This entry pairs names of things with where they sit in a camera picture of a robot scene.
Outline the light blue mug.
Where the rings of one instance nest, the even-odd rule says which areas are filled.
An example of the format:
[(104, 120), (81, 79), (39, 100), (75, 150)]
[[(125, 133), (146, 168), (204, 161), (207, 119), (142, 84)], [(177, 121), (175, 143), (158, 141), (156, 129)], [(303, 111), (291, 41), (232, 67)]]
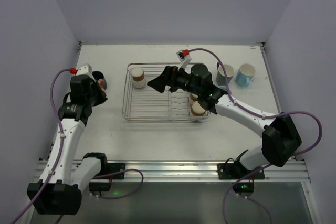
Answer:
[(253, 65), (245, 63), (242, 64), (236, 75), (235, 82), (241, 87), (248, 87), (251, 83), (252, 78), (256, 73), (256, 69)]

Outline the pale blue grey cup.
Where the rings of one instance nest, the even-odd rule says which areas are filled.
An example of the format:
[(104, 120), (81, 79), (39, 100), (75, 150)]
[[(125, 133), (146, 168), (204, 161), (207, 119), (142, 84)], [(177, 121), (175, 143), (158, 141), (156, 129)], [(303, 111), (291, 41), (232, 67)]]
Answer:
[(219, 86), (220, 89), (224, 90), (224, 91), (227, 91), (227, 88), (226, 86)]

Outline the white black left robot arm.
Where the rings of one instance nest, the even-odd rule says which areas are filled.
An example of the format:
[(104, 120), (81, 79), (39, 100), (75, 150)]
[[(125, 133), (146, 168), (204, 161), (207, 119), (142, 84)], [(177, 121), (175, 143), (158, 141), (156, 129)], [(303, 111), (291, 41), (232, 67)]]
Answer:
[(39, 181), (27, 188), (27, 195), (39, 214), (75, 215), (81, 206), (82, 192), (107, 166), (104, 153), (87, 153), (84, 164), (72, 170), (92, 109), (106, 100), (105, 92), (92, 74), (76, 74), (71, 78), (70, 92), (64, 96), (57, 113), (58, 133), (48, 163)]

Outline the dark blue mug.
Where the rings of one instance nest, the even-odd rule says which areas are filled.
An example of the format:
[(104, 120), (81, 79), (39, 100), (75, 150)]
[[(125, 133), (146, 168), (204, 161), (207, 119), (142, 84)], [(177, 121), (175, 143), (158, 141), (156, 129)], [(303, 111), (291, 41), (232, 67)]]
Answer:
[(92, 75), (93, 75), (93, 77), (95, 78), (96, 81), (98, 81), (99, 79), (105, 79), (103, 73), (100, 72), (100, 71), (93, 71)]

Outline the pink dotted mug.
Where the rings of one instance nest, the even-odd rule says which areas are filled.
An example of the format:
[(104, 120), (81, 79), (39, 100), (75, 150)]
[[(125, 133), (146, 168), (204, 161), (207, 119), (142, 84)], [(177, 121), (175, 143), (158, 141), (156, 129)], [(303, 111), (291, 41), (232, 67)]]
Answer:
[(100, 97), (102, 99), (106, 100), (107, 99), (107, 95), (106, 95), (106, 84), (107, 83), (106, 83), (105, 79), (99, 79), (97, 81), (97, 83), (98, 83), (99, 89), (100, 89), (100, 91), (99, 91)]

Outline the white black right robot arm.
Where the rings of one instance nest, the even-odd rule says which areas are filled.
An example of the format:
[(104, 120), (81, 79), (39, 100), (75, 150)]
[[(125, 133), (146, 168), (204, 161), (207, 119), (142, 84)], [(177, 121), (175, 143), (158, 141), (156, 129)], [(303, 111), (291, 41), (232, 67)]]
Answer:
[(200, 106), (213, 114), (225, 116), (252, 130), (262, 139), (262, 144), (241, 153), (234, 161), (233, 173), (243, 174), (261, 166), (272, 164), (282, 167), (294, 154), (302, 141), (290, 116), (276, 118), (272, 114), (257, 117), (257, 109), (248, 113), (229, 99), (227, 91), (212, 82), (212, 74), (204, 64), (195, 64), (191, 72), (177, 66), (166, 66), (163, 72), (148, 82), (148, 86), (162, 93), (178, 89), (197, 96)]

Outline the dark teal grey mug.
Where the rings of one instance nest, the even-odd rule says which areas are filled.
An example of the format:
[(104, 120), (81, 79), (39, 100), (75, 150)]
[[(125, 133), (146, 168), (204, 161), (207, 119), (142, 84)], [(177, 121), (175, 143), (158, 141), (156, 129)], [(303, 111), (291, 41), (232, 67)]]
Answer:
[(223, 64), (223, 66), (217, 63), (216, 82), (219, 86), (227, 86), (235, 74), (235, 69), (231, 65)]

